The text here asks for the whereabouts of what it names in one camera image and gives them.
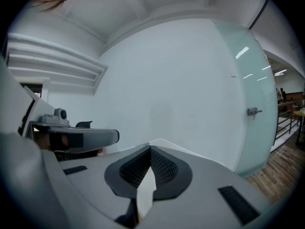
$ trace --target glass wall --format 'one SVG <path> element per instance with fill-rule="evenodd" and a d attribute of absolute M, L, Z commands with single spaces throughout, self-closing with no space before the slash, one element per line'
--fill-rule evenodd
<path fill-rule="evenodd" d="M 275 81 L 261 45 L 248 28 L 224 21 L 213 22 L 243 78 L 247 108 L 262 110 L 247 117 L 244 148 L 236 169 L 237 174 L 246 177 L 264 167 L 274 142 L 277 125 Z"/>

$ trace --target table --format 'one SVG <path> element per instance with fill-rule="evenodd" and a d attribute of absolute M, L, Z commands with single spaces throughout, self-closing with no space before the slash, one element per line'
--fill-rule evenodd
<path fill-rule="evenodd" d="M 295 145 L 300 149 L 305 149 L 305 142 L 300 143 L 300 136 L 301 136 L 301 132 L 302 132 L 302 126 L 303 126 L 305 114 L 301 114 L 300 111 L 294 111 L 294 114 L 301 117 L 299 132 L 297 135 L 297 140 L 296 140 Z"/>

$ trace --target railing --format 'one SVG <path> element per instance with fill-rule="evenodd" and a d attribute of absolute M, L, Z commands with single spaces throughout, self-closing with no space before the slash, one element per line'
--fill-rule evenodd
<path fill-rule="evenodd" d="M 280 100 L 284 101 L 286 103 L 278 104 L 278 116 L 277 116 L 277 127 L 276 127 L 276 134 L 275 134 L 275 139 L 274 142 L 285 135 L 287 132 L 291 133 L 291 129 L 294 128 L 295 126 L 298 126 L 299 123 L 299 118 L 295 117 L 294 111 L 299 110 L 303 107 L 303 100 Z M 285 121 L 290 120 L 288 124 L 285 126 L 280 126 L 282 129 L 279 130 L 279 125 L 281 123 L 284 123 Z M 279 136 L 277 136 L 277 133 L 285 129 L 286 127 L 289 126 L 289 129 L 281 133 Z"/>

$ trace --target ceiling light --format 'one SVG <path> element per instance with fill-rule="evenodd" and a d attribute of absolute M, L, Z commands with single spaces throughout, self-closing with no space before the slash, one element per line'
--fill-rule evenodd
<path fill-rule="evenodd" d="M 240 56 L 242 56 L 246 51 L 248 51 L 248 47 L 245 47 L 244 49 L 242 49 L 235 57 L 236 59 L 238 59 Z"/>
<path fill-rule="evenodd" d="M 268 69 L 268 68 L 270 68 L 270 67 L 271 67 L 271 66 L 269 65 L 268 67 L 266 67 L 266 68 L 263 68 L 263 69 L 262 69 L 262 71 L 263 71 L 263 70 L 265 70 L 265 69 Z"/>
<path fill-rule="evenodd" d="M 258 79 L 257 81 L 260 81 L 260 80 L 262 80 L 262 79 L 266 79 L 266 78 L 267 78 L 267 76 L 266 76 L 266 77 L 264 77 L 264 78 Z"/>
<path fill-rule="evenodd" d="M 244 79 L 246 79 L 247 77 L 249 77 L 249 76 L 251 76 L 251 75 L 253 75 L 253 74 L 249 74 L 249 75 L 247 75 L 246 77 L 244 77 Z"/>
<path fill-rule="evenodd" d="M 284 72 L 284 71 L 286 71 L 286 70 L 283 70 L 283 71 L 280 71 L 280 72 L 278 72 L 278 73 L 275 73 L 274 75 L 279 74 L 279 73 L 282 73 L 282 72 Z"/>

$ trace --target gray machine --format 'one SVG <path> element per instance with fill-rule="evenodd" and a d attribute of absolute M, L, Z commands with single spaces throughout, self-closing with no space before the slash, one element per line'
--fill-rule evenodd
<path fill-rule="evenodd" d="M 221 164 L 149 143 L 58 162 L 54 152 L 31 140 L 34 127 L 68 135 L 73 145 L 64 152 L 71 153 L 111 145 L 118 132 L 71 128 L 64 110 L 22 89 L 3 64 L 0 73 L 0 83 L 15 94 L 0 96 L 1 114 L 11 116 L 1 116 L 7 122 L 0 125 L 0 178 L 19 210 L 39 228 L 241 228 L 268 210 L 258 191 Z M 22 100 L 18 109 L 15 97 Z M 149 167 L 157 189 L 139 223 L 137 188 Z"/>

